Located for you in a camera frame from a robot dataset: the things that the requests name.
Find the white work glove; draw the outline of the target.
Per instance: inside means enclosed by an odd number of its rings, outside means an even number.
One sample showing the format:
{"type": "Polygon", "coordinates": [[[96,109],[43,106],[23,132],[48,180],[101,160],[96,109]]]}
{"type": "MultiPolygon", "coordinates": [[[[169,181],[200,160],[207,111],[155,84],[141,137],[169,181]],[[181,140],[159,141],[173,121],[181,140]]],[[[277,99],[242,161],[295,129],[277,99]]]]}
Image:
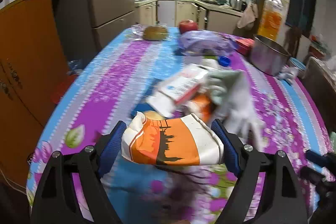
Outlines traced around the white work glove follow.
{"type": "Polygon", "coordinates": [[[219,119],[225,129],[237,135],[244,144],[264,151],[262,130],[265,123],[256,114],[247,73],[225,69],[214,59],[202,60],[201,66],[208,70],[202,88],[215,105],[206,124],[209,126],[219,119]]]}

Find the orange white paper bag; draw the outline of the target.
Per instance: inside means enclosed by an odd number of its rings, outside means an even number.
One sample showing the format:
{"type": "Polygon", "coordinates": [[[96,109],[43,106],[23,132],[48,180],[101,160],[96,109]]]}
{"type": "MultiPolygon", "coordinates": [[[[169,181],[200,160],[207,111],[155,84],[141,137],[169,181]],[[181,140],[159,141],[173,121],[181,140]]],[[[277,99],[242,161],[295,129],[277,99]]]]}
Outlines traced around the orange white paper bag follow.
{"type": "Polygon", "coordinates": [[[195,114],[153,120],[138,112],[122,135],[121,155],[148,165],[217,165],[224,144],[195,114]]]}

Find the white red medicine box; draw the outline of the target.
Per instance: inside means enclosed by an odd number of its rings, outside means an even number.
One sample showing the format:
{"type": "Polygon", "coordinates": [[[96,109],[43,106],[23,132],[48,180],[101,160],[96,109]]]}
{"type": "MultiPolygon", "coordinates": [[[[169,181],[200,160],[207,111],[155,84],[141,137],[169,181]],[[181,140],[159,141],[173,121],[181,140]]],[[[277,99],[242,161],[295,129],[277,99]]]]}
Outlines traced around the white red medicine box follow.
{"type": "Polygon", "coordinates": [[[189,64],[158,83],[147,103],[161,116],[172,118],[177,108],[198,92],[208,73],[204,66],[189,64]]]}

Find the kitchen base cabinets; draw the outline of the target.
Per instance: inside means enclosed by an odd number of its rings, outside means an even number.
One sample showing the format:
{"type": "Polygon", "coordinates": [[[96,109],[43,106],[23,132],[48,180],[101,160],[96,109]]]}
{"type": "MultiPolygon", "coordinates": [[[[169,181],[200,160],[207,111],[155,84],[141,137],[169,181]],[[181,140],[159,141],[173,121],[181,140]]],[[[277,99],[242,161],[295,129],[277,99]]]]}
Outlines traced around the kitchen base cabinets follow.
{"type": "Polygon", "coordinates": [[[141,0],[135,2],[134,18],[138,24],[165,24],[177,27],[183,20],[193,20],[201,30],[233,34],[243,13],[226,5],[200,0],[141,0]]]}

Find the dark wooden dining table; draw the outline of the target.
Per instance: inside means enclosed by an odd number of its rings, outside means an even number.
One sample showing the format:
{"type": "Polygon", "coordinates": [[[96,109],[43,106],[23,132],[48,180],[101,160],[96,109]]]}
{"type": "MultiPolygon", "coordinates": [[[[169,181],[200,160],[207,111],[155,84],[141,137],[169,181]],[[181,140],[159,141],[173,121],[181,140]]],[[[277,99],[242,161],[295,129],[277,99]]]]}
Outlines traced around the dark wooden dining table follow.
{"type": "Polygon", "coordinates": [[[319,59],[309,58],[301,82],[317,106],[328,134],[335,132],[335,84],[319,59]]]}

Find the blue plastic basin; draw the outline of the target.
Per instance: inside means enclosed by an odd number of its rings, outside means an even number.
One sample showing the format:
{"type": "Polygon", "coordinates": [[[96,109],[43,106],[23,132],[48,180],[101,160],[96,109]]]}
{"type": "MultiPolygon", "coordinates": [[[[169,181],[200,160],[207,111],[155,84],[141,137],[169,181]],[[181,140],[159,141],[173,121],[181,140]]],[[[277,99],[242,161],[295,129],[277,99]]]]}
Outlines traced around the blue plastic basin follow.
{"type": "Polygon", "coordinates": [[[288,60],[288,65],[290,67],[296,67],[298,68],[299,70],[301,71],[305,71],[306,70],[306,66],[299,60],[291,57],[289,60],[288,60]]]}

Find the orange yellow wrapper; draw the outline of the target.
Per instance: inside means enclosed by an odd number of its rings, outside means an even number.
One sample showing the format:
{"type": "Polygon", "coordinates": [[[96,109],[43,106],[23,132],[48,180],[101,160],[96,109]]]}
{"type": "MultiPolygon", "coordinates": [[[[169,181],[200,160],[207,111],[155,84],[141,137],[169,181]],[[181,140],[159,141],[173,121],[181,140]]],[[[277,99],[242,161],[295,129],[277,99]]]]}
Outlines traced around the orange yellow wrapper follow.
{"type": "Polygon", "coordinates": [[[194,98],[187,101],[186,107],[190,113],[194,113],[199,119],[208,123],[217,106],[207,94],[198,93],[194,98]]]}

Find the orange wooden cabinet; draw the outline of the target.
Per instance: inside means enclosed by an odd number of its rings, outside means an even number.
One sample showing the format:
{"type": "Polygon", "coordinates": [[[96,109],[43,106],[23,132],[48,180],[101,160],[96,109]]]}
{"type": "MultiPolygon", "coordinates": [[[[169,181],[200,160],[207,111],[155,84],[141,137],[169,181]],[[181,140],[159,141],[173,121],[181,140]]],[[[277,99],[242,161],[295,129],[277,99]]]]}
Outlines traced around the orange wooden cabinet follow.
{"type": "Polygon", "coordinates": [[[67,71],[51,0],[21,0],[1,9],[1,170],[20,186],[67,71]]]}

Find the blue bottle cap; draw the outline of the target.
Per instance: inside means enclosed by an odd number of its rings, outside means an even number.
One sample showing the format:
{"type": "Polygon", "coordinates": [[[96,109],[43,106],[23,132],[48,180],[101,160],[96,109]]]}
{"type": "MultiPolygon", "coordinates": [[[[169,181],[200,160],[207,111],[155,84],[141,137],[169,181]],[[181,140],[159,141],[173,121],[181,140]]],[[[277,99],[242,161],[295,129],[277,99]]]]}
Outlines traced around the blue bottle cap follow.
{"type": "Polygon", "coordinates": [[[229,67],[231,65],[231,60],[226,56],[219,56],[218,63],[222,67],[229,67]]]}

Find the small red box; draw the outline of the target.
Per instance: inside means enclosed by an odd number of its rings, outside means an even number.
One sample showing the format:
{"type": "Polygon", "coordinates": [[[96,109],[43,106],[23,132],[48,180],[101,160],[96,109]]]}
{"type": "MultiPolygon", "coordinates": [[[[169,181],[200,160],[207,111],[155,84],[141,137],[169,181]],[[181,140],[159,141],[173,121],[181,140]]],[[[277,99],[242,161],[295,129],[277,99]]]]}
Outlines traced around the small red box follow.
{"type": "Polygon", "coordinates": [[[248,56],[252,50],[255,41],[253,39],[240,38],[236,39],[235,42],[237,45],[236,51],[243,56],[248,56]]]}

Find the orange juice bottle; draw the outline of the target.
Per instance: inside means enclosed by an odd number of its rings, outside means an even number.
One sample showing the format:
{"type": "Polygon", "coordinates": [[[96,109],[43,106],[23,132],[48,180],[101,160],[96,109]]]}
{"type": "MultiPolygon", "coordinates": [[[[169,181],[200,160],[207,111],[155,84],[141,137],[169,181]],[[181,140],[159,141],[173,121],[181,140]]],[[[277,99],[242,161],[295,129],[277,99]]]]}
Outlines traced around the orange juice bottle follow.
{"type": "Polygon", "coordinates": [[[282,0],[265,0],[257,34],[276,41],[283,9],[282,0]]]}

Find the floral purple tablecloth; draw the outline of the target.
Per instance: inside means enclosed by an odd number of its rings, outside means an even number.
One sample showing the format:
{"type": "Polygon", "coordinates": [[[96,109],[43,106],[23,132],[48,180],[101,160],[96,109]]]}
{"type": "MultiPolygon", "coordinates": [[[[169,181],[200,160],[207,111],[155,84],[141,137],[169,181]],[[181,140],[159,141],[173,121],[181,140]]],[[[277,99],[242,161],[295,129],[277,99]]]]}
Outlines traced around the floral purple tablecloth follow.
{"type": "MultiPolygon", "coordinates": [[[[48,159],[81,151],[108,134],[114,125],[130,123],[142,112],[150,119],[182,117],[184,104],[159,94],[157,84],[179,73],[200,56],[179,51],[179,30],[169,28],[160,42],[146,42],[135,28],[113,39],[71,85],[50,117],[35,148],[26,184],[29,203],[48,159]]],[[[331,151],[325,123],[300,80],[289,84],[266,75],[247,59],[231,52],[228,69],[246,73],[255,112],[261,122],[262,147],[267,153],[284,150],[299,170],[305,151],[331,151]]],[[[165,171],[118,156],[102,178],[123,223],[214,223],[233,190],[236,178],[223,165],[192,166],[165,171]]]]}

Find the dark room window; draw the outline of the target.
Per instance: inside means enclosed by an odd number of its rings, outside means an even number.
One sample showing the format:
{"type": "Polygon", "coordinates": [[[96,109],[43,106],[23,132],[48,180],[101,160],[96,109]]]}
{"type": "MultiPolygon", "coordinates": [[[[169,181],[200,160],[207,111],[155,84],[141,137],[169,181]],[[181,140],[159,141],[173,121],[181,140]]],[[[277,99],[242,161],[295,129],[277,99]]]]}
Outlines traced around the dark room window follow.
{"type": "Polygon", "coordinates": [[[313,25],[315,4],[316,0],[290,0],[285,24],[298,27],[308,38],[313,25]]]}

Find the purple plastic bag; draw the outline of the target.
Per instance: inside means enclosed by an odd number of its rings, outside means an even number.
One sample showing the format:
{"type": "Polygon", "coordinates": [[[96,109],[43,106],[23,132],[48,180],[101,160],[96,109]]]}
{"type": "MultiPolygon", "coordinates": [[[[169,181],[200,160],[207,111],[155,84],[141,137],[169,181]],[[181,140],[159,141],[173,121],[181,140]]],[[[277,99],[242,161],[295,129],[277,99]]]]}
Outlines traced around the purple plastic bag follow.
{"type": "Polygon", "coordinates": [[[185,56],[228,56],[236,51],[236,43],[226,34],[188,31],[178,38],[178,49],[185,56]]]}

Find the steel electric kettle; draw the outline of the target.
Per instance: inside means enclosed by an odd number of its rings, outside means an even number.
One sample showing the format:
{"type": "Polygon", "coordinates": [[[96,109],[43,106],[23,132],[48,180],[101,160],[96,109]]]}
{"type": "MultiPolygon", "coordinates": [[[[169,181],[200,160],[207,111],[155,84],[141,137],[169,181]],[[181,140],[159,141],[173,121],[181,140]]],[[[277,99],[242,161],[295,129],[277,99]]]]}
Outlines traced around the steel electric kettle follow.
{"type": "Polygon", "coordinates": [[[229,5],[234,10],[241,12],[243,12],[247,7],[247,3],[243,0],[229,0],[229,5]]]}

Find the red apple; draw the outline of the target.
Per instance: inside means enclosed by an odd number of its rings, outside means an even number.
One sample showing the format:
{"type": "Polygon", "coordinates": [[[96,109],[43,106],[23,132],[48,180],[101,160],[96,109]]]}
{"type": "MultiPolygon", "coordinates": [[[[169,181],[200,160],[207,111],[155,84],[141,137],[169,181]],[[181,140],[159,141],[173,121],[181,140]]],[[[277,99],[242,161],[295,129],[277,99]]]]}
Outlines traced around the red apple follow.
{"type": "Polygon", "coordinates": [[[179,28],[180,34],[184,34],[189,31],[197,31],[199,29],[197,22],[193,20],[181,21],[178,25],[178,28],[179,28]]]}

